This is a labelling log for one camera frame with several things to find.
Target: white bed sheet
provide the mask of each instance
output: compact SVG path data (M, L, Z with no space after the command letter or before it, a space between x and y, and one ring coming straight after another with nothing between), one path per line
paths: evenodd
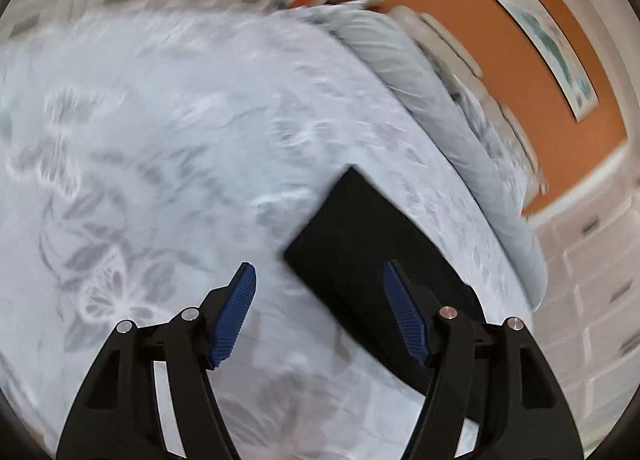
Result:
M166 321L249 261L257 295L212 375L242 457L399 458L422 396L280 260L348 164L432 239L490 322L530 323L458 174L319 29L96 16L0 47L0 75L0 387L50 448L117 321Z

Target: black cloth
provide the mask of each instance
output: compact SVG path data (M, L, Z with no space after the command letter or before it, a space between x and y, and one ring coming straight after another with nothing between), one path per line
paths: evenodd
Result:
M290 268L340 325L399 379L425 393L430 370L406 351L383 290L383 264L390 259L398 260L412 283L430 288L442 305L485 322L473 289L431 240L353 167L284 252Z

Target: wall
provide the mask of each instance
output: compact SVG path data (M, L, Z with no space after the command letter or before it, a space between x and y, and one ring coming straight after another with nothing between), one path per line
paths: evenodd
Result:
M435 16L469 49L484 70L490 93L513 109L548 179L550 191L528 209L536 212L590 173L626 138L620 109L587 37L562 0L540 0L571 42L600 105L575 122L555 78L511 17L494 0L387 0Z

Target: silver screw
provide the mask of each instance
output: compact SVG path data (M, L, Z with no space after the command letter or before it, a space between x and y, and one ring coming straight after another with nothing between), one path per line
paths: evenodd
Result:
M524 323L522 322L522 319L518 319L517 317L510 317L507 319L507 326L511 328L511 330L519 332L524 328Z
M439 313L440 317L444 317L445 319L455 319L458 317L458 311L452 306L443 306Z
M131 321L120 321L118 326L116 326L116 330L119 334L126 334L132 328L133 323Z
M186 308L182 311L182 319L185 321L193 321L194 319L197 319L199 315L200 312L197 308Z

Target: ribbed blue pad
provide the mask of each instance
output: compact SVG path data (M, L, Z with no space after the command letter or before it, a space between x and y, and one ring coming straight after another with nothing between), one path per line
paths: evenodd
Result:
M255 283L255 268L248 265L213 326L211 332L213 346L209 350L209 361L216 367L228 359L234 349L242 323L254 299Z
M420 364L426 364L431 352L424 321L391 263L385 263L383 285L409 355Z

